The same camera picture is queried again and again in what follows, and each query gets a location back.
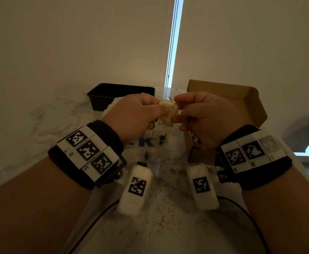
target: person's right hand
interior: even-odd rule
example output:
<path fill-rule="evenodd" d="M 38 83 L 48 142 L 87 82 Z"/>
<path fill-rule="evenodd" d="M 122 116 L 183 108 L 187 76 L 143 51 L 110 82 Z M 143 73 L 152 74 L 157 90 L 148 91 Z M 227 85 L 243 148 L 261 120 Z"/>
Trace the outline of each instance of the person's right hand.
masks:
<path fill-rule="evenodd" d="M 173 123 L 183 123 L 180 131 L 195 132 L 202 144 L 210 149 L 218 147 L 230 134 L 244 126 L 245 119 L 225 98 L 207 92 L 191 92 L 174 98 L 180 115 Z"/>

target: white sensor device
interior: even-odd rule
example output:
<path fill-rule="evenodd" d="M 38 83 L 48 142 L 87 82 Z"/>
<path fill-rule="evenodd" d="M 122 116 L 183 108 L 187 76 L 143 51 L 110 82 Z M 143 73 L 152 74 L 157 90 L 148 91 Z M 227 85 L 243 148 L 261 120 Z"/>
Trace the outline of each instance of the white sensor device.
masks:
<path fill-rule="evenodd" d="M 150 169 L 134 165 L 129 179 L 120 198 L 117 211 L 127 216 L 137 216 L 143 208 L 152 182 L 153 173 Z"/>
<path fill-rule="evenodd" d="M 207 166 L 204 163 L 186 168 L 193 197 L 199 210 L 219 208 L 219 202 Z"/>

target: white wall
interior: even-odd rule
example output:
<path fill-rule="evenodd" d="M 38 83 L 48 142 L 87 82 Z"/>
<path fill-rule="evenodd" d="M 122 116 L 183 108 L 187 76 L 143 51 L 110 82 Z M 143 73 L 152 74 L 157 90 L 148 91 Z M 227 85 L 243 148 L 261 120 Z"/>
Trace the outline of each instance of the white wall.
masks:
<path fill-rule="evenodd" d="M 173 87 L 254 86 L 279 134 L 309 116 L 309 0 L 184 0 Z"/>
<path fill-rule="evenodd" d="M 0 132 L 102 82 L 163 85 L 174 0 L 0 0 Z"/>

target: person's left hand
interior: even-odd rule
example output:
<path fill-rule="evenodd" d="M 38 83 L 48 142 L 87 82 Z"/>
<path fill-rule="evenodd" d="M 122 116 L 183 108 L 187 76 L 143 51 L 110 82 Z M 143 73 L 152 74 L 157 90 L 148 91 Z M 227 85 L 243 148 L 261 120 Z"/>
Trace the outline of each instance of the person's left hand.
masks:
<path fill-rule="evenodd" d="M 168 114 L 159 100 L 148 94 L 130 94 L 122 98 L 101 119 L 109 125 L 126 146 L 142 136 L 149 124 Z"/>

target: hand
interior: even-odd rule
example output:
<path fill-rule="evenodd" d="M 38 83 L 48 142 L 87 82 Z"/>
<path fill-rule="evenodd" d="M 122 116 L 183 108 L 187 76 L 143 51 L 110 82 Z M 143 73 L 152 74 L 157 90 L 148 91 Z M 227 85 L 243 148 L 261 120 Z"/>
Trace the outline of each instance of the hand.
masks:
<path fill-rule="evenodd" d="M 124 145 L 142 136 L 149 124 L 168 114 L 159 100 L 148 94 L 130 94 L 122 98 L 103 118 Z"/>
<path fill-rule="evenodd" d="M 218 147 L 231 133 L 244 126 L 239 110 L 225 98 L 207 92 L 191 92 L 174 98 L 180 115 L 173 123 L 183 123 L 179 130 L 195 132 L 202 144 L 210 149 Z"/>

